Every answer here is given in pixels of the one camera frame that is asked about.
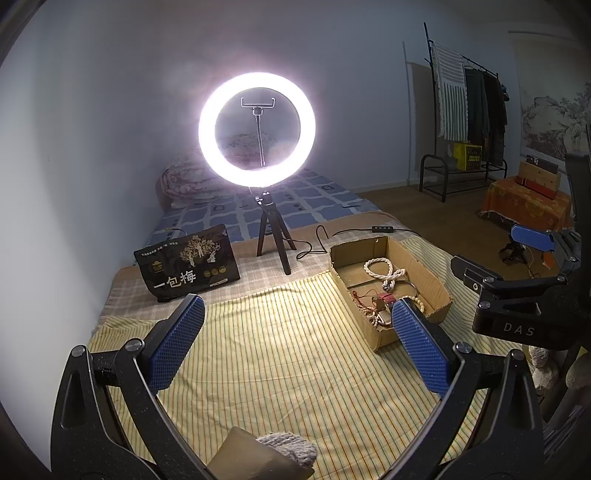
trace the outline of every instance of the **tripod leg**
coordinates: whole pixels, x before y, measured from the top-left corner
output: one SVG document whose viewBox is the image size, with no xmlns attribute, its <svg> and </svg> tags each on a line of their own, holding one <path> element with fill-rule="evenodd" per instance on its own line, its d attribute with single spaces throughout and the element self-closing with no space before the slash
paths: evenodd
<svg viewBox="0 0 591 480">
<path fill-rule="evenodd" d="M 279 258 L 281 258 L 283 271 L 286 275 L 291 275 L 290 261 L 287 258 L 287 252 L 285 251 L 279 218 L 278 212 L 269 212 L 269 223 L 271 224 L 271 231 L 273 232 L 273 238 L 275 239 L 277 251 L 279 252 Z"/>
<path fill-rule="evenodd" d="M 261 215 L 261 228 L 259 230 L 259 243 L 256 248 L 257 257 L 262 255 L 262 243 L 265 241 L 265 230 L 267 230 L 267 213 L 263 210 Z"/>
<path fill-rule="evenodd" d="M 283 232 L 283 236 L 287 238 L 287 243 L 289 244 L 292 250 L 297 250 L 296 244 L 291 239 L 290 231 L 287 229 L 287 225 L 285 224 L 285 220 L 281 216 L 280 213 L 277 213 L 277 219 L 279 220 L 279 226 L 281 227 L 281 231 Z"/>
</svg>

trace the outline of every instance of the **black snack package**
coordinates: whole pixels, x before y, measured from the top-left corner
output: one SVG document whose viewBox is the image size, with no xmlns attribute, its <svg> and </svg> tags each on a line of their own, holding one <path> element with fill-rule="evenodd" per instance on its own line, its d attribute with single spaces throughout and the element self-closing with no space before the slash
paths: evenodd
<svg viewBox="0 0 591 480">
<path fill-rule="evenodd" d="M 533 155 L 526 155 L 525 160 L 527 163 L 531 163 L 532 165 L 536 165 L 539 168 L 543 168 L 544 170 L 548 170 L 551 173 L 558 173 L 558 165 L 554 162 L 543 160 L 542 158 L 535 157 Z"/>
<path fill-rule="evenodd" d="M 225 225 L 150 245 L 134 256 L 160 302 L 240 279 Z"/>
</svg>

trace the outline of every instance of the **led ring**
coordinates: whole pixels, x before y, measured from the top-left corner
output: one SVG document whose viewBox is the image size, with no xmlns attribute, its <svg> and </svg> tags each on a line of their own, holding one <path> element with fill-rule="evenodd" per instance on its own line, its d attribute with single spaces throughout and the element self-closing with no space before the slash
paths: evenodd
<svg viewBox="0 0 591 480">
<path fill-rule="evenodd" d="M 256 170 L 243 170 L 223 156 L 216 141 L 217 118 L 237 93 L 251 88 L 269 88 L 285 95 L 300 117 L 300 139 L 283 162 Z M 245 187 L 268 187 L 293 175 L 306 161 L 314 144 L 316 120 L 310 102 L 294 83 L 272 73 L 245 73 L 219 86 L 205 102 L 199 119 L 199 145 L 209 166 L 218 175 Z"/>
</svg>

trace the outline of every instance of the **mattress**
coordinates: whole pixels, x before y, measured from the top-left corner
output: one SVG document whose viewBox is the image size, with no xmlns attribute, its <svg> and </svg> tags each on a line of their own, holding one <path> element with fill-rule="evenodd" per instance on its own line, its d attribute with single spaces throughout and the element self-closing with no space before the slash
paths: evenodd
<svg viewBox="0 0 591 480">
<path fill-rule="evenodd" d="M 342 186 L 308 169 L 302 169 L 285 182 L 270 187 L 275 204 L 287 228 L 294 229 L 345 216 L 379 210 Z M 223 223 L 231 242 L 257 238 L 261 208 L 249 194 L 237 194 L 169 210 L 160 220 L 147 245 L 199 232 Z"/>
<path fill-rule="evenodd" d="M 377 212 L 366 212 L 337 218 L 326 223 L 295 228 L 291 231 L 291 234 L 294 239 L 308 241 L 315 248 L 320 248 L 316 238 L 317 225 L 323 225 L 329 234 L 346 229 L 355 229 L 329 239 L 322 237 L 323 245 L 327 251 L 338 243 L 383 235 L 366 231 L 372 225 L 391 226 L 395 229 L 405 228 L 394 217 L 379 210 Z M 411 234 L 408 232 L 398 231 L 391 233 L 389 236 L 400 241 L 409 235 Z M 296 256 L 308 249 L 308 246 L 300 242 L 296 242 L 296 246 L 298 247 L 297 251 L 287 250 L 287 257 L 291 265 L 291 275 L 287 276 L 283 271 L 272 238 L 266 239 L 261 257 L 256 256 L 256 239 L 232 244 L 238 270 L 241 272 L 240 280 L 203 291 L 199 295 L 207 305 L 210 305 L 273 288 L 296 279 L 308 278 L 330 268 L 330 255 L 306 255 L 301 260 L 298 260 Z M 123 267 L 113 279 L 109 297 L 100 314 L 99 324 L 102 324 L 109 316 L 144 320 L 165 319 L 169 317 L 181 301 L 182 299 L 177 299 L 168 303 L 159 303 L 146 287 L 139 267 L 137 265 Z"/>
<path fill-rule="evenodd" d="M 471 330 L 478 295 L 450 271 L 450 255 L 413 236 L 403 245 L 454 297 L 441 325 L 453 341 L 505 355 L 517 345 Z M 313 478 L 375 479 L 400 456 L 438 398 L 428 392 L 399 343 L 374 354 L 329 273 L 206 306 L 205 325 L 171 387 L 158 394 L 189 445 L 208 462 L 229 429 L 255 435 L 291 431 L 319 447 Z M 108 317 L 90 351 L 142 338 L 153 321 Z M 121 392 L 113 400 L 137 454 L 150 459 Z M 446 455 L 455 458 L 472 431 L 479 391 Z"/>
</svg>

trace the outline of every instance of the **striped towel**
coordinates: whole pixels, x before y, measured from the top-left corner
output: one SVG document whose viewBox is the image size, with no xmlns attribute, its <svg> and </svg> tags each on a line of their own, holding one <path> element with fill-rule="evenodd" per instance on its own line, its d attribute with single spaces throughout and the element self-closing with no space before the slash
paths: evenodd
<svg viewBox="0 0 591 480">
<path fill-rule="evenodd" d="M 439 136 L 468 140 L 468 95 L 462 56 L 433 42 L 433 70 L 439 97 Z"/>
<path fill-rule="evenodd" d="M 451 256 L 413 236 L 402 244 L 454 298 L 443 329 L 480 353 L 518 347 L 471 330 L 478 295 L 453 276 Z M 91 352 L 143 338 L 150 320 L 109 316 Z M 150 460 L 121 391 L 113 402 L 134 451 Z M 371 480 L 400 456 L 439 398 L 427 391 L 402 345 L 373 353 L 328 272 L 238 299 L 208 304 L 206 321 L 170 388 L 164 409 L 204 462 L 232 426 L 256 436 L 293 432 L 318 446 L 315 480 Z M 466 446 L 482 408 L 476 393 L 445 460 Z"/>
</svg>

